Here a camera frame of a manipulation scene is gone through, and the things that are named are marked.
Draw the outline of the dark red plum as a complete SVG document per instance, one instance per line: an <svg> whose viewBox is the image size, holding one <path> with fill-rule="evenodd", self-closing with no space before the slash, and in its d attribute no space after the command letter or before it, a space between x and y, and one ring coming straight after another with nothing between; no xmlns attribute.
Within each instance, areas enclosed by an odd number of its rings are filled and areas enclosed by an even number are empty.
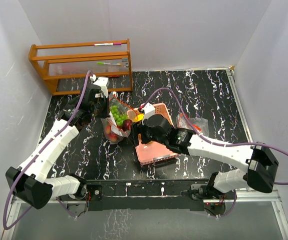
<svg viewBox="0 0 288 240"><path fill-rule="evenodd" d="M133 122L130 119L124 120L122 124L122 129L124 131L129 131L131 129L132 123Z"/></svg>

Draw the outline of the clear zip bag orange zipper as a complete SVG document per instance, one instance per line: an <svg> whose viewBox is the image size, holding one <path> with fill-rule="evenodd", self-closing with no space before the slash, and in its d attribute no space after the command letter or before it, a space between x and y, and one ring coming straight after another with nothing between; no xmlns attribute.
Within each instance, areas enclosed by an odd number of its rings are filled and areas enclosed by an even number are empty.
<svg viewBox="0 0 288 240"><path fill-rule="evenodd" d="M115 145L130 135L132 123L137 121L137 113L133 108L120 101L115 91L109 94L108 110L108 117L101 121L106 139Z"/></svg>

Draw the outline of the green grape bunch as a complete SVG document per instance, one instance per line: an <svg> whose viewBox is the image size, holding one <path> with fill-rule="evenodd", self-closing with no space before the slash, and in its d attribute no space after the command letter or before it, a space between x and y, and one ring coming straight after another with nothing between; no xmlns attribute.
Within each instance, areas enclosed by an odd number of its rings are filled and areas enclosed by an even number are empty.
<svg viewBox="0 0 288 240"><path fill-rule="evenodd" d="M110 106L110 112L113 115L115 123L118 127L122 127L123 121L128 119L128 116L122 112L122 109L117 105Z"/></svg>

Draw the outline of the red strawberry bunch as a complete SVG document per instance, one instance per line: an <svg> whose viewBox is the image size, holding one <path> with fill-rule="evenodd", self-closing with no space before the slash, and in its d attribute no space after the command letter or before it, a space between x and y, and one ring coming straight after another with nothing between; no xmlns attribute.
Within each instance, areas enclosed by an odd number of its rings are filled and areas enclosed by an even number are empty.
<svg viewBox="0 0 288 240"><path fill-rule="evenodd" d="M123 136L113 133L110 125L106 125L104 127L104 135L106 139L110 141L111 144L117 144L124 138Z"/></svg>

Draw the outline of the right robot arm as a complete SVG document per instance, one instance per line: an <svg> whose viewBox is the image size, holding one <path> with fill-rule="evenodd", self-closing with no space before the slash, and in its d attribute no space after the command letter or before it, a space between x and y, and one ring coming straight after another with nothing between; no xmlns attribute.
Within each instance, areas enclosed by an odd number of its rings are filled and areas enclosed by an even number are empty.
<svg viewBox="0 0 288 240"><path fill-rule="evenodd" d="M136 145L157 142L177 154L206 157L235 167L211 175L205 191L214 199L247 187L266 194L273 190L279 163L261 143L238 145L204 137L200 132L174 127L160 114L133 123L131 132Z"/></svg>

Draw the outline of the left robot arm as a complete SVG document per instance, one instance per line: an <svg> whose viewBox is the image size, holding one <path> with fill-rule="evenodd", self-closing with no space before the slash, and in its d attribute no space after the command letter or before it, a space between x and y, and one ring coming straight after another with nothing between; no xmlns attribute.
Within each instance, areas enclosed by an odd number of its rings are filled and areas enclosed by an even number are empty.
<svg viewBox="0 0 288 240"><path fill-rule="evenodd" d="M56 178L47 176L66 146L91 119L104 119L108 115L108 78L100 77L87 84L84 94L67 102L32 155L18 168L7 170L6 179L13 195L38 210L56 197L72 195L77 200L84 198L87 187L81 177L74 174Z"/></svg>

